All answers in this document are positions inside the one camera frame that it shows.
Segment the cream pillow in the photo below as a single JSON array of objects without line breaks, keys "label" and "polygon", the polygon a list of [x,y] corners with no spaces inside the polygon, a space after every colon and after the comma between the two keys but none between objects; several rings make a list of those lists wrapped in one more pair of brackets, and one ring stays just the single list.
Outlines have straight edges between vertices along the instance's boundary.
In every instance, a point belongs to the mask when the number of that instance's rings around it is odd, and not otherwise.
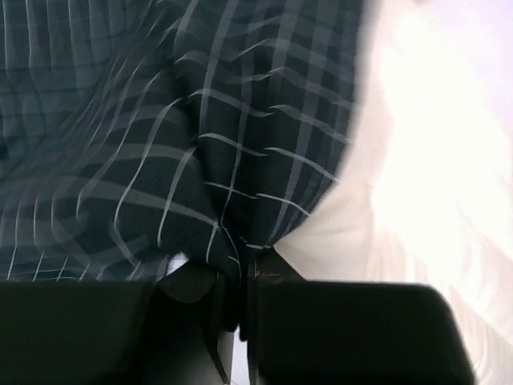
[{"label": "cream pillow", "polygon": [[276,251],[304,278],[419,282],[481,384],[512,381],[512,4],[370,1],[337,183]]}]

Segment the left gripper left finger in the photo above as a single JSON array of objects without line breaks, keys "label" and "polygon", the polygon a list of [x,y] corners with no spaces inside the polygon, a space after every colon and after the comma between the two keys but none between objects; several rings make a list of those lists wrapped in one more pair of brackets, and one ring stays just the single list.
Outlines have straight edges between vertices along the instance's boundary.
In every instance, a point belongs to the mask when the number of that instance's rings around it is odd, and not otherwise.
[{"label": "left gripper left finger", "polygon": [[5,282],[4,384],[227,384],[225,277],[189,262],[157,283]]}]

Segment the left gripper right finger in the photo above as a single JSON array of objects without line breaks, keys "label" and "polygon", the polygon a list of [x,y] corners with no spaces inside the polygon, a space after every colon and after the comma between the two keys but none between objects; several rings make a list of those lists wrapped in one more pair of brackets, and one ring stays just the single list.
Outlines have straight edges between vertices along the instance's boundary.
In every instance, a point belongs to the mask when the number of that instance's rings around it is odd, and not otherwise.
[{"label": "left gripper right finger", "polygon": [[450,307],[423,285],[319,282],[276,251],[248,265],[253,384],[472,384]]}]

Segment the dark checked pillowcase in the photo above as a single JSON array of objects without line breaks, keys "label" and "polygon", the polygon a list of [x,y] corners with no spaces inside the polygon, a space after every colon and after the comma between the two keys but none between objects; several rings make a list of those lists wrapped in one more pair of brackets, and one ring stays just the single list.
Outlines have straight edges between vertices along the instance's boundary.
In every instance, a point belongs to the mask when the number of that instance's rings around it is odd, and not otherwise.
[{"label": "dark checked pillowcase", "polygon": [[336,179],[363,11],[2,2],[2,279],[238,280]]}]

